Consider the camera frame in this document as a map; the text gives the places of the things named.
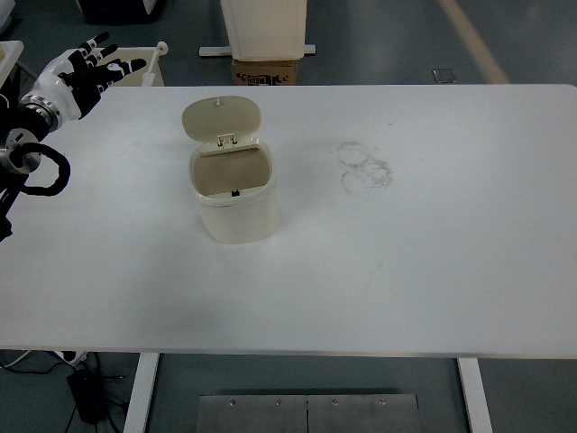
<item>electrical cord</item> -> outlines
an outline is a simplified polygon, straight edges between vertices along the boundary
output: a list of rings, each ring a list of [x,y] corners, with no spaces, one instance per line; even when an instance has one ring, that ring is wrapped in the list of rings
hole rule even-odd
[[[100,357],[98,356],[98,353],[96,353],[96,352],[94,352],[94,356],[96,358],[96,374],[98,375],[98,378],[100,379],[100,386],[102,387],[102,393],[104,393],[104,385],[102,383],[102,370],[100,368]],[[108,409],[107,405],[105,405],[105,412],[106,412],[106,417],[110,421],[110,425],[112,426],[112,429],[114,430],[114,433],[120,433],[120,430],[116,427],[114,421],[112,421],[112,417],[110,416],[110,410]]]
[[[64,430],[64,433],[68,433],[70,425],[72,424],[72,420],[74,419],[74,414],[76,413],[76,404],[74,405],[74,409],[72,410],[72,414],[70,415],[69,423]]]
[[[11,363],[6,364],[6,365],[0,365],[0,367],[2,367],[2,368],[6,368],[6,367],[10,368],[10,367],[12,367],[13,365],[18,364],[18,363],[19,363],[20,361],[22,361],[31,351],[32,351],[32,350],[26,351],[23,355],[21,355],[20,357],[16,358],[15,361],[12,361]]]

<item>small trash bin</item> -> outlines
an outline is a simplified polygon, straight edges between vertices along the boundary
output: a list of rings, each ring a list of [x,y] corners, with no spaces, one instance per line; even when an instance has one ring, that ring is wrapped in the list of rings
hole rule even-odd
[[[160,74],[159,57],[164,56],[168,52],[169,46],[163,41],[160,41],[156,47],[119,48],[100,60],[98,64],[104,65],[114,59],[120,59],[120,61],[145,59],[145,68],[127,75],[114,83],[114,85],[138,88],[163,87],[164,81]]]
[[[202,143],[190,157],[190,181],[208,233],[224,244],[257,241],[279,220],[277,173],[269,146],[252,136],[261,110],[246,97],[211,97],[182,114],[188,137]]]

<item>black cable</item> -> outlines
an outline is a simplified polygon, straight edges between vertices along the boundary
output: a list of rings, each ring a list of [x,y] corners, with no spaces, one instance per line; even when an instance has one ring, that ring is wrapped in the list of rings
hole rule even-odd
[[[64,430],[64,433],[68,433],[70,424],[72,424],[72,420],[74,419],[75,413],[76,413],[76,404],[74,405],[74,409],[72,410],[72,414],[70,415],[69,424],[66,426],[66,430]]]
[[[97,352],[94,352],[94,356],[96,358],[96,374],[98,375],[98,378],[100,379],[100,386],[102,387],[102,393],[104,394],[104,385],[102,383],[102,370],[100,368],[100,357],[98,356]],[[110,425],[112,426],[112,429],[114,430],[114,433],[120,433],[120,430],[116,427],[114,421],[112,421],[112,417],[110,416],[110,410],[108,409],[108,406],[105,405],[105,411],[106,411],[106,417],[108,418],[108,420],[110,421]]]
[[[14,167],[22,167],[24,155],[33,152],[41,153],[53,160],[56,165],[58,165],[58,177],[49,187],[28,187],[26,185],[22,185],[20,187],[20,191],[31,196],[52,197],[58,195],[64,188],[66,188],[69,183],[69,160],[67,160],[62,153],[55,151],[46,144],[24,143],[10,153],[10,162],[14,165]]]
[[[14,369],[9,368],[9,367],[2,367],[2,370],[6,370],[7,372],[10,372],[10,373],[38,374],[38,375],[42,375],[42,374],[51,373],[51,371],[54,370],[54,368],[55,368],[56,366],[58,366],[58,365],[67,365],[67,366],[70,367],[72,370],[75,370],[75,371],[76,371],[76,369],[75,369],[72,365],[70,365],[70,364],[68,364],[68,363],[55,363],[49,370],[47,370],[47,371],[45,371],[45,372],[25,372],[25,371],[14,370]]]

